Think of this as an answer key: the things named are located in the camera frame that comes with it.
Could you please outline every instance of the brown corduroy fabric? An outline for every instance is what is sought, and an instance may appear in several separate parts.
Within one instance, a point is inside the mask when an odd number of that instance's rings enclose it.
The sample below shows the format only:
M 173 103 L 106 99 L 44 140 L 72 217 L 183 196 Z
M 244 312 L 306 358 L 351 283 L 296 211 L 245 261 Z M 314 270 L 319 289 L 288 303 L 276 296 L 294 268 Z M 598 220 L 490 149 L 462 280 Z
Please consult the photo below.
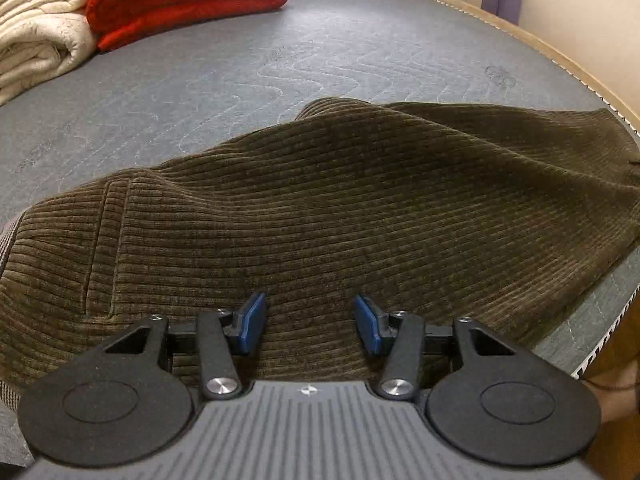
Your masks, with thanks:
M 31 207 L 0 269 L 2 378 L 20 390 L 141 316 L 255 290 L 262 378 L 366 377 L 361 291 L 532 344 L 635 243 L 638 158 L 607 110 L 315 101 Z

